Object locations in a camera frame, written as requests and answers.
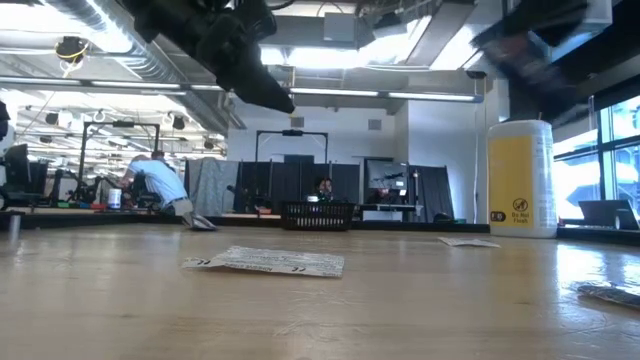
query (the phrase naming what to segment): window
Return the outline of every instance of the window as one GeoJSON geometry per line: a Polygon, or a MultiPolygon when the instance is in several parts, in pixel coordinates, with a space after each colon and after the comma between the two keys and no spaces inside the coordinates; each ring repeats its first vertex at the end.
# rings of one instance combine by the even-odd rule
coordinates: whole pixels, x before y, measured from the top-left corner
{"type": "Polygon", "coordinates": [[[556,210],[562,219],[583,219],[580,201],[600,200],[598,155],[587,155],[553,164],[556,210]]]}
{"type": "Polygon", "coordinates": [[[603,109],[600,116],[604,142],[640,135],[640,96],[603,109]]]}
{"type": "Polygon", "coordinates": [[[613,170],[615,198],[629,200],[631,207],[640,213],[640,146],[615,151],[616,166],[613,170]]]}
{"type": "Polygon", "coordinates": [[[556,156],[566,154],[589,146],[596,146],[597,144],[598,129],[593,129],[584,134],[553,144],[553,154],[556,156]]]}
{"type": "Polygon", "coordinates": [[[597,129],[595,122],[554,129],[559,139],[580,134],[553,144],[556,209],[561,219],[583,219],[579,203],[584,200],[628,200],[636,216],[640,214],[640,96],[598,115],[597,129]]]}

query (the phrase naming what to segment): monitor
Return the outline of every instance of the monitor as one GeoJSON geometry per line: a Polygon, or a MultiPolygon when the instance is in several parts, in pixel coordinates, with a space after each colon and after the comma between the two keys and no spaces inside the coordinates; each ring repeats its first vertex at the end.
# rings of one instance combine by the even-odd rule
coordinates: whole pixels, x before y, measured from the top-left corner
{"type": "Polygon", "coordinates": [[[367,169],[370,189],[407,190],[407,164],[371,160],[367,169]]]}

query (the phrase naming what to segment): paper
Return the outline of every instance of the paper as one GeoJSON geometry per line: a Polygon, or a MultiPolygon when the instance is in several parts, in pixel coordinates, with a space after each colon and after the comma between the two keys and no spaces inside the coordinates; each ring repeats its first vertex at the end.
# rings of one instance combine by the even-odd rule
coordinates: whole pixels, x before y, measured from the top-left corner
{"type": "Polygon", "coordinates": [[[182,264],[183,268],[218,266],[283,274],[342,277],[344,257],[233,246],[211,260],[188,258],[182,264]]]}
{"type": "Polygon", "coordinates": [[[454,238],[438,238],[449,246],[481,246],[481,247],[497,247],[500,245],[492,243],[491,241],[479,240],[479,239],[454,239],[454,238]]]}

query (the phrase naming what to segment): container label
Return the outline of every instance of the container label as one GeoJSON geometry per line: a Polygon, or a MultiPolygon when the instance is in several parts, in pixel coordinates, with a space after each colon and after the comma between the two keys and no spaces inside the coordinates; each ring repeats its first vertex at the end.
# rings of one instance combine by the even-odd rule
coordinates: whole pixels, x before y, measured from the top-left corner
{"type": "Polygon", "coordinates": [[[533,228],[533,139],[515,136],[489,142],[491,226],[533,228]]]}

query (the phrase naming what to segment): gray curtain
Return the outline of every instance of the gray curtain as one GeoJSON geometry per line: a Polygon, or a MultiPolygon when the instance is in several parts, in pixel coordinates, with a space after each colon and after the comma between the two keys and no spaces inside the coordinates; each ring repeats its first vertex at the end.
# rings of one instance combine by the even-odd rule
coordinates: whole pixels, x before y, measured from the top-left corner
{"type": "Polygon", "coordinates": [[[238,162],[213,158],[189,160],[189,198],[202,216],[221,216],[233,209],[238,162]]]}

